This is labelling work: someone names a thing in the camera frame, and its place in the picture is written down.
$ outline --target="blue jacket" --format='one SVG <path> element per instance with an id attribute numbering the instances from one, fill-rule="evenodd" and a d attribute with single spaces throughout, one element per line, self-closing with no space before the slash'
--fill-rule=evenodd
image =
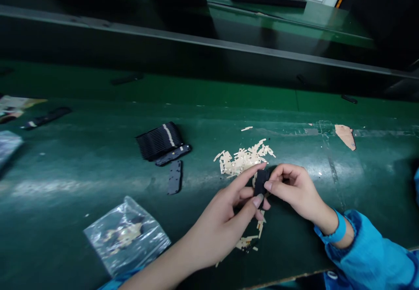
<path id="1" fill-rule="evenodd" d="M 415 184 L 419 205 L 419 170 Z M 419 288 L 418 253 L 383 238 L 363 214 L 346 211 L 345 216 L 354 228 L 354 241 L 347 249 L 326 244 L 327 256 L 339 269 L 338 279 L 324 274 L 326 289 Z"/>

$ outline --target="clear plastic bag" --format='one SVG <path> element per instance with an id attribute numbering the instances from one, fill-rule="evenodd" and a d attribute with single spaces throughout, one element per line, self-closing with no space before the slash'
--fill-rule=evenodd
<path id="1" fill-rule="evenodd" d="M 170 240 L 131 197 L 84 230 L 112 277 L 154 261 Z"/>

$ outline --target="finger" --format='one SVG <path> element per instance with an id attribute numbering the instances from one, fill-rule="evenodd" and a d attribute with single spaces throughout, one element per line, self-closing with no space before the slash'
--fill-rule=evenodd
<path id="1" fill-rule="evenodd" d="M 282 182 L 274 181 L 265 182 L 265 188 L 274 194 L 276 197 L 281 198 L 282 200 L 286 201 L 287 203 L 293 205 L 296 204 L 299 200 L 299 194 L 301 192 L 301 189 L 286 185 Z"/>
<path id="2" fill-rule="evenodd" d="M 265 167 L 266 163 L 264 162 L 244 170 L 233 182 L 230 183 L 229 186 L 227 186 L 227 189 L 233 192 L 238 192 L 246 186 L 250 178 L 253 177 L 258 170 L 263 170 Z"/>
<path id="3" fill-rule="evenodd" d="M 254 188 L 250 186 L 245 186 L 239 191 L 240 199 L 253 197 Z"/>
<path id="4" fill-rule="evenodd" d="M 296 179 L 300 174 L 307 173 L 306 169 L 292 164 L 282 163 L 271 173 L 270 181 L 279 180 L 281 176 L 288 176 L 288 179 Z"/>
<path id="5" fill-rule="evenodd" d="M 271 208 L 271 204 L 268 202 L 268 200 L 265 198 L 263 200 L 263 207 L 264 210 L 269 210 Z"/>
<path id="6" fill-rule="evenodd" d="M 256 210 L 256 213 L 254 214 L 254 217 L 259 221 L 263 221 L 263 219 L 264 219 L 264 217 L 263 217 L 263 215 L 262 215 L 262 213 L 259 209 Z"/>
<path id="7" fill-rule="evenodd" d="M 256 211 L 262 203 L 262 197 L 263 195 L 259 194 L 256 197 L 249 199 L 241 211 L 227 222 L 234 232 L 243 234 L 250 220 L 255 216 Z"/>
<path id="8" fill-rule="evenodd" d="M 245 186 L 239 191 L 239 195 L 236 197 L 235 201 L 233 202 L 233 207 L 237 205 L 244 205 L 249 198 L 253 197 L 254 189 L 250 186 Z"/>
<path id="9" fill-rule="evenodd" d="M 235 205 L 233 205 L 234 207 L 236 207 L 236 206 L 243 206 L 243 205 L 245 205 L 248 201 L 249 201 L 249 199 L 251 199 L 251 197 L 249 197 L 249 198 L 244 198 L 244 199 L 240 199 L 238 202 L 237 202 L 237 204 L 235 204 Z M 269 210 L 270 208 L 271 208 L 271 204 L 268 202 L 268 200 L 266 199 L 266 197 L 265 197 L 265 199 L 263 200 L 263 207 L 262 207 L 264 210 Z"/>

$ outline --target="black plastic strip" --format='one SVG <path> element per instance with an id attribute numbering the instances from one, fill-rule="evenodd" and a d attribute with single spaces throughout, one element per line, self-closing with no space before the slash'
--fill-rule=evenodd
<path id="1" fill-rule="evenodd" d="M 182 184 L 182 161 L 177 160 L 170 165 L 169 174 L 169 188 L 167 189 L 168 195 L 176 194 L 180 191 Z"/>
<path id="2" fill-rule="evenodd" d="M 186 155 L 188 152 L 192 150 L 191 146 L 183 145 L 175 150 L 165 154 L 164 156 L 160 157 L 156 160 L 156 166 L 164 166 L 166 163 L 176 160 L 183 155 Z"/>

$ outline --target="green workbench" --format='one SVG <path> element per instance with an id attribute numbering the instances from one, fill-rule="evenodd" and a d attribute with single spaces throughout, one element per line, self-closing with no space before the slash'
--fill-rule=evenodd
<path id="1" fill-rule="evenodd" d="M 215 155 L 262 138 L 270 138 L 277 156 L 270 166 L 306 167 L 330 206 L 355 208 L 384 237 L 419 246 L 412 183 L 418 104 L 358 98 L 354 105 L 324 93 L 149 74 L 112 86 L 111 79 L 130 72 L 0 63 L 15 68 L 1 78 L 0 92 L 48 99 L 2 125 L 25 141 L 1 171 L 2 289 L 98 288 L 109 277 L 84 228 L 129 195 L 176 242 L 229 184 Z M 32 131 L 19 128 L 62 106 L 73 112 Z M 174 196 L 166 194 L 168 167 L 144 161 L 134 139 L 167 121 L 193 147 L 182 158 L 182 190 Z M 354 129 L 354 152 L 336 136 L 335 124 Z M 246 126 L 254 128 L 241 132 Z M 313 226 L 279 199 L 270 202 L 258 252 L 235 249 L 181 288 L 260 287 L 333 267 Z"/>

